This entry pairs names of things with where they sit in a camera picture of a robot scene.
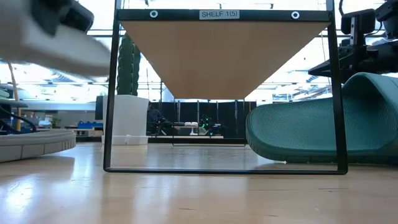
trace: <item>shelf label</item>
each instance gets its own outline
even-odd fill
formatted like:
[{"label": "shelf label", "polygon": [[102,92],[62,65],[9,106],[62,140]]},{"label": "shelf label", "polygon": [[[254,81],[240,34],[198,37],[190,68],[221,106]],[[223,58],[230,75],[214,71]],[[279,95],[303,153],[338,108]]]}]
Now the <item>shelf label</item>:
[{"label": "shelf label", "polygon": [[213,19],[239,19],[239,10],[200,10],[199,20],[213,20]]}]

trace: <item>wooden floor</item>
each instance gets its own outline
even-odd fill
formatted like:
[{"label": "wooden floor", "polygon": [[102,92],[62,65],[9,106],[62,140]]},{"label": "wooden floor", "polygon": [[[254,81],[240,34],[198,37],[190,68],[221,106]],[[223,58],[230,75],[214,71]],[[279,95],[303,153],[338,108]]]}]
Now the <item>wooden floor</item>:
[{"label": "wooden floor", "polygon": [[[325,169],[243,147],[114,147],[113,166]],[[397,223],[398,169],[344,176],[109,174],[97,143],[0,164],[0,223]]]}]

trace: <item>black metal shelf frame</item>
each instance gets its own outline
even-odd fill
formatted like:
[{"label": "black metal shelf frame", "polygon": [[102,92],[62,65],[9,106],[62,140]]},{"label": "black metal shelf frame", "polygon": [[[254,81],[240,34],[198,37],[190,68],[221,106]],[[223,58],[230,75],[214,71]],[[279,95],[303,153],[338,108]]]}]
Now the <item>black metal shelf frame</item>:
[{"label": "black metal shelf frame", "polygon": [[[106,172],[128,172],[128,173],[153,173],[153,174],[302,174],[302,175],[344,175],[348,172],[347,147],[345,122],[343,113],[343,99],[341,95],[341,77],[338,58],[338,43],[335,22],[335,1],[326,0],[326,11],[297,11],[300,18],[297,21],[305,22],[329,22],[328,45],[330,54],[331,85],[333,92],[333,114],[335,122],[336,136],[336,158],[337,170],[203,170],[203,169],[132,169],[132,168],[112,168],[112,130],[114,114],[114,94],[116,88],[116,69],[118,63],[118,47],[121,25],[119,21],[199,21],[199,10],[186,9],[156,9],[159,13],[156,18],[150,16],[150,12],[155,9],[121,9],[121,0],[115,0],[114,21],[111,45],[111,61],[108,88],[108,105],[106,108],[106,129],[104,138],[104,160],[103,169]],[[279,21],[293,22],[293,11],[256,11],[239,10],[239,21]],[[207,144],[205,139],[188,140],[191,143]]]}]

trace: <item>wooden pole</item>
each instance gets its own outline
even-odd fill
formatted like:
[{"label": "wooden pole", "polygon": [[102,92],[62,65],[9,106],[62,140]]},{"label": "wooden pole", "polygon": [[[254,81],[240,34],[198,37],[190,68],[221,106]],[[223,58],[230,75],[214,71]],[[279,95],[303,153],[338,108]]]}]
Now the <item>wooden pole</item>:
[{"label": "wooden pole", "polygon": [[[14,89],[14,98],[15,101],[18,102],[19,101],[19,97],[18,97],[18,89],[17,89],[17,83],[15,82],[15,77],[14,77],[14,70],[12,69],[12,65],[10,62],[7,62],[8,64],[8,69],[11,72],[11,79],[12,79],[12,88]],[[21,109],[17,108],[17,115],[21,117]],[[17,119],[17,131],[21,131],[21,121],[20,119]]]}]

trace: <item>green slide sandal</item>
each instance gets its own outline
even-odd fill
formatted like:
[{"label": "green slide sandal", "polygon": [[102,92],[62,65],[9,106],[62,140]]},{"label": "green slide sandal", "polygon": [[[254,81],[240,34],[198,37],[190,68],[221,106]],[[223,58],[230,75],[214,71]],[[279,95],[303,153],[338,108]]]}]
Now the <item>green slide sandal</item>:
[{"label": "green slide sandal", "polygon": [[[358,73],[343,86],[349,163],[398,164],[398,78]],[[246,137],[258,155],[275,161],[336,161],[332,99],[259,106]]]}]

